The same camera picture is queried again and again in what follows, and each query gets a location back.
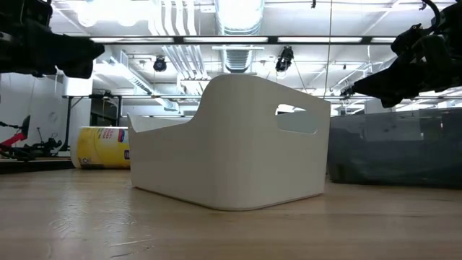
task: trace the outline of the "ceiling light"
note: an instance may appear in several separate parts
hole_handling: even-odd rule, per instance
[[[262,51],[265,47],[261,46],[212,46],[214,51]]]
[[[395,37],[374,37],[371,43],[392,43],[396,40]]]
[[[96,43],[111,44],[111,43],[173,43],[171,37],[91,37]]]
[[[268,37],[258,36],[217,36],[217,37],[184,37],[185,43],[266,43]]]
[[[139,15],[131,0],[92,0],[78,8],[78,20],[82,26],[91,27],[99,20],[117,20],[124,27],[131,27]]]
[[[278,43],[359,43],[361,37],[278,37]]]

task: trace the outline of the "black equipment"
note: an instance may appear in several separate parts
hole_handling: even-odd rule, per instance
[[[290,65],[292,65],[292,59],[294,58],[294,52],[292,47],[285,46],[284,50],[282,50],[281,55],[277,59],[276,63],[276,71],[277,72],[285,72],[288,70]]]
[[[462,1],[441,13],[432,1],[423,2],[422,8],[429,6],[435,13],[432,26],[413,25],[400,34],[391,45],[398,56],[391,66],[355,82],[342,95],[373,96],[390,108],[420,92],[442,92],[462,85]]]
[[[164,56],[157,56],[153,66],[156,72],[164,72],[167,69]]]
[[[51,0],[0,1],[0,73],[43,77],[58,69],[68,77],[88,79],[104,46],[88,38],[57,35],[49,23]]]

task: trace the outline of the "desk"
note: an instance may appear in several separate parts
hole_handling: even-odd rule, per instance
[[[251,212],[132,188],[128,171],[0,175],[0,259],[462,259],[462,191],[336,185]]]

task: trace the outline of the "wire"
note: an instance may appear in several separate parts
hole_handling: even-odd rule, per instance
[[[300,75],[300,71],[298,70],[297,62],[295,62],[295,59],[293,61],[294,61],[295,68],[297,69],[297,72],[298,72],[298,77],[300,78],[300,81],[302,82],[303,89],[305,90],[307,94],[309,94],[308,90],[306,90],[305,83],[303,82],[302,75]]]
[[[428,29],[426,29],[428,33],[432,33],[438,28],[438,26],[440,26],[441,13],[440,13],[440,10],[438,9],[438,6],[436,6],[436,4],[433,3],[432,0],[422,0],[422,1],[424,2],[424,4],[427,4],[435,13],[435,23],[432,24],[432,26],[430,26]]]
[[[331,62],[332,10],[334,9],[333,7],[334,7],[334,0],[331,0],[331,16],[329,18],[329,47],[328,47],[328,51],[327,51],[327,66],[326,66],[326,85],[324,86],[323,99],[326,98],[327,80],[329,78],[329,64]]]

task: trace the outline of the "yellow canister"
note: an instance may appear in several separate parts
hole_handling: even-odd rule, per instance
[[[130,168],[128,129],[121,127],[82,127],[71,146],[76,168]]]

